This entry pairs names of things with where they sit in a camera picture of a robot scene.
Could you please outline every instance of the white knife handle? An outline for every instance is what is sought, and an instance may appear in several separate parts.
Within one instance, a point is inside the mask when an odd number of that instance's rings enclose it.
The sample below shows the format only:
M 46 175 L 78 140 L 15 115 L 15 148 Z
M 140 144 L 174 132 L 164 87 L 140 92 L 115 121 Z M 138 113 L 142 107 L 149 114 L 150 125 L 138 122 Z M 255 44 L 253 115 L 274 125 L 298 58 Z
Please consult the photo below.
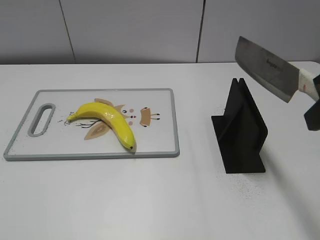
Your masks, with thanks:
M 314 76 L 304 69 L 300 69 L 299 72 L 299 91 L 308 94 L 315 101 L 319 100 L 319 95 L 314 85 Z

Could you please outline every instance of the banana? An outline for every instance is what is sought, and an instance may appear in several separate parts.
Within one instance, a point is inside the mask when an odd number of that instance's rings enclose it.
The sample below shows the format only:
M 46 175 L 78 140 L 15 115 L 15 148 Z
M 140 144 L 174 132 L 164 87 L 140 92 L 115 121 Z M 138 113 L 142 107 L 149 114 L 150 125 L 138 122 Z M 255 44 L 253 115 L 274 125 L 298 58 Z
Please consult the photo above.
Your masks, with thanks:
M 136 146 L 134 134 L 124 117 L 112 106 L 101 102 L 90 102 L 82 105 L 76 113 L 70 115 L 67 120 L 75 121 L 79 118 L 97 118 L 104 121 L 112 128 L 120 143 L 132 150 Z

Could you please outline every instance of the printed cartoon illustration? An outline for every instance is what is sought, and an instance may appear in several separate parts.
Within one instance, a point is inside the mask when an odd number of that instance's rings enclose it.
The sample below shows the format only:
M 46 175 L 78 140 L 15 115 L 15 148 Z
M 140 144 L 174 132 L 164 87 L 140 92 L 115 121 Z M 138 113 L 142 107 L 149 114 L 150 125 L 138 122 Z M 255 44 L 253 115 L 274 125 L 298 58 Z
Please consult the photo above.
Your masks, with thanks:
M 94 101 L 97 103 L 103 103 L 103 104 L 107 104 L 109 106 L 114 107 L 124 117 L 124 119 L 129 120 L 128 121 L 129 126 L 132 126 L 134 124 L 135 119 L 137 118 L 137 116 L 134 115 L 135 110 L 134 109 L 126 110 L 124 107 L 125 104 L 114 106 L 112 102 L 105 99 L 101 99 L 101 98 L 95 98 Z M 159 117 L 157 118 L 153 117 L 153 116 L 159 116 L 160 113 L 151 114 L 151 109 L 148 107 L 142 108 L 140 110 L 140 113 L 141 113 L 141 119 L 139 124 L 143 127 L 150 126 L 151 120 L 160 120 Z M 90 121 L 90 123 L 79 123 L 76 126 L 81 127 L 83 129 L 90 128 L 88 133 L 85 135 L 84 140 L 98 138 L 106 134 L 110 130 L 110 127 L 100 119 Z

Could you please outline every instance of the white cutting board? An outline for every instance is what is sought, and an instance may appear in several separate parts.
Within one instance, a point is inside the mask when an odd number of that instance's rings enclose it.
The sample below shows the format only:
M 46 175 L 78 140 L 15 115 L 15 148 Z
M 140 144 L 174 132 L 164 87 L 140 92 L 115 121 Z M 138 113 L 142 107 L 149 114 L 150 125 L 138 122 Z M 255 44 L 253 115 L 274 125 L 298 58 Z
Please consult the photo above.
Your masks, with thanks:
M 103 122 L 94 123 L 97 119 L 79 119 L 70 124 L 65 122 L 71 112 L 95 99 L 108 101 L 123 114 L 134 133 L 135 153 L 128 152 L 112 129 Z M 39 136 L 30 136 L 29 128 L 39 108 L 46 104 L 55 106 L 47 129 Z M 175 103 L 173 91 L 169 88 L 40 90 L 4 152 L 7 161 L 177 155 L 179 142 Z

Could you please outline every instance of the white table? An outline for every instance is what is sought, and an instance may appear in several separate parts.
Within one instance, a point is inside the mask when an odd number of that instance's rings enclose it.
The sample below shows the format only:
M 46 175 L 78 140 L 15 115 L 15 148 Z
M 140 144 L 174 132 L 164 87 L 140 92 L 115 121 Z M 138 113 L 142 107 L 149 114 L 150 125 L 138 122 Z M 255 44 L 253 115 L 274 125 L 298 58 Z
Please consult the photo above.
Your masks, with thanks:
M 295 62 L 318 74 L 320 65 Z M 268 127 L 266 173 L 226 174 L 211 115 L 243 77 Z M 172 88 L 177 158 L 0 159 L 1 240 L 320 239 L 320 131 L 236 63 L 1 65 L 0 152 L 39 89 Z

